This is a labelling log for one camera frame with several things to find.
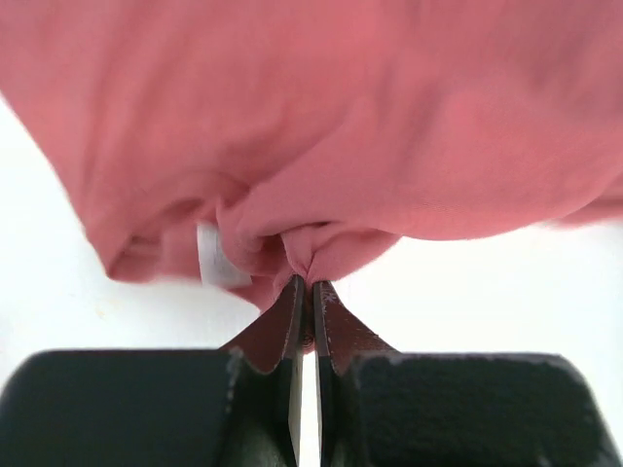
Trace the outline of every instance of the red cloth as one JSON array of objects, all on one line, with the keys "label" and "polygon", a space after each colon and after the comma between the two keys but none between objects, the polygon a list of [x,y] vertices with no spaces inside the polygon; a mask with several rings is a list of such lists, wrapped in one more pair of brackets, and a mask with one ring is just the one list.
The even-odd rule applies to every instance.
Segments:
[{"label": "red cloth", "polygon": [[401,235],[623,208],[620,0],[0,0],[0,90],[110,276],[268,306]]}]

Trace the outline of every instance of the clothing label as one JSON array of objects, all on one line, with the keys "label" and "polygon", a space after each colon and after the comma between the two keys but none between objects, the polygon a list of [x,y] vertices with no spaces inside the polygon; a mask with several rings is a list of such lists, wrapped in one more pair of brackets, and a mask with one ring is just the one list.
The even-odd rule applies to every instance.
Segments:
[{"label": "clothing label", "polygon": [[204,284],[224,288],[237,288],[251,285],[251,276],[236,268],[223,252],[218,229],[210,224],[197,227],[197,246],[199,268]]}]

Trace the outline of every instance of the white background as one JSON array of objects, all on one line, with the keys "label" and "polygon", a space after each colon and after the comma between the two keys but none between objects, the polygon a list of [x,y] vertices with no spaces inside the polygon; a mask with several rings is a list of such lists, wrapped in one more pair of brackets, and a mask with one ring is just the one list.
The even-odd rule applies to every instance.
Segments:
[{"label": "white background", "polygon": [[[212,347],[257,315],[213,288],[109,281],[54,172],[0,99],[0,386],[62,347]],[[623,226],[531,227],[463,242],[403,240],[337,284],[401,350],[561,353],[623,446]],[[316,466],[306,360],[303,466]]]}]

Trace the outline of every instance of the white surface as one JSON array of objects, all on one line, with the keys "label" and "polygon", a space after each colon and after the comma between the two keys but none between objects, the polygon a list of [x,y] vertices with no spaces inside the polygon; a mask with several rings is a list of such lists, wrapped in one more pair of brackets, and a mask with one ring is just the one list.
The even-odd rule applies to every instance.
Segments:
[{"label": "white surface", "polygon": [[[1,100],[0,218],[0,385],[40,349],[217,346],[256,316],[215,288],[107,280],[53,171]],[[337,288],[402,350],[562,353],[588,378],[623,446],[620,225],[403,241]],[[303,465],[315,466],[306,361]]]}]

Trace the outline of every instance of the cloth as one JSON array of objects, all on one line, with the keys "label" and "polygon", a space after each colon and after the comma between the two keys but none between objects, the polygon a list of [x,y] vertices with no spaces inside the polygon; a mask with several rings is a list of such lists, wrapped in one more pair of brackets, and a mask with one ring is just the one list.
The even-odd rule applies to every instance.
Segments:
[{"label": "cloth", "polygon": [[623,209],[619,0],[0,0],[0,90],[107,273],[268,307],[400,236]]}]

